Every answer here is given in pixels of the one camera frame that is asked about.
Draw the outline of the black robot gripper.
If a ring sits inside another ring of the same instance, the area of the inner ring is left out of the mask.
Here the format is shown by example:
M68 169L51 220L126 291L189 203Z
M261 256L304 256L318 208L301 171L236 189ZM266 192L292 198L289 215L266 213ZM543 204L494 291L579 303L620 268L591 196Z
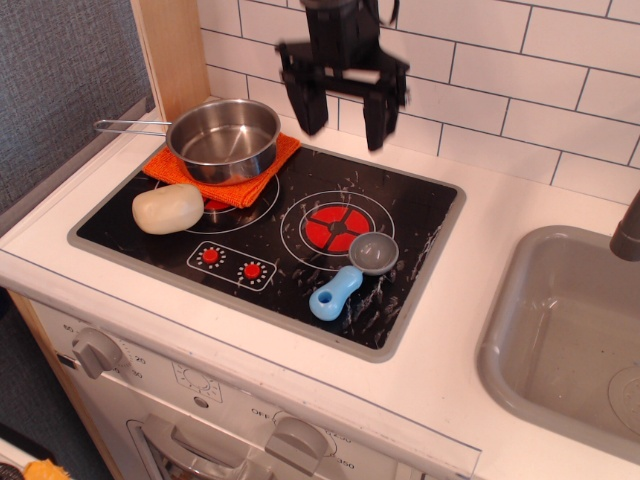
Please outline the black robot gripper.
M367 146L383 147L407 103L409 65L380 45L377 1L304 1L309 40L280 43L281 76L300 128L316 135L328 121L328 91L363 97Z

